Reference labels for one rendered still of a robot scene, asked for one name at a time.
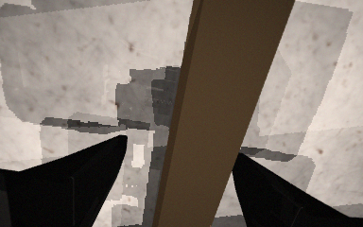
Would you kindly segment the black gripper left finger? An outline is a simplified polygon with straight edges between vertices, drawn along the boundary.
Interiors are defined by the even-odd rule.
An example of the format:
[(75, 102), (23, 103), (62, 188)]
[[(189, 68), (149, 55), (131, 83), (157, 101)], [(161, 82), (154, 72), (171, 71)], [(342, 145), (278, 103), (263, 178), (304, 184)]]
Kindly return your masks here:
[(0, 168), (0, 227), (93, 227), (127, 143), (120, 134), (22, 171)]

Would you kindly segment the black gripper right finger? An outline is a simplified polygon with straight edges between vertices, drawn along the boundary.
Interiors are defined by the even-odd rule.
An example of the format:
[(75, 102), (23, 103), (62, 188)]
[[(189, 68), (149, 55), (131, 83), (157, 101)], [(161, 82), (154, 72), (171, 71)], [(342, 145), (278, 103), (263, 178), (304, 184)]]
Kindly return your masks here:
[(247, 227), (363, 227), (243, 153), (232, 173)]

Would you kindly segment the long wooden rail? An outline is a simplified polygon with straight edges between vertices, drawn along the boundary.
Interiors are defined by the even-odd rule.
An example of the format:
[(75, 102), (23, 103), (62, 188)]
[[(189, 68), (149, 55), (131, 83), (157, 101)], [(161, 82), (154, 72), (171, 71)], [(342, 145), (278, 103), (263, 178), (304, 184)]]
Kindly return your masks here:
[(296, 0), (193, 0), (152, 227), (211, 227)]

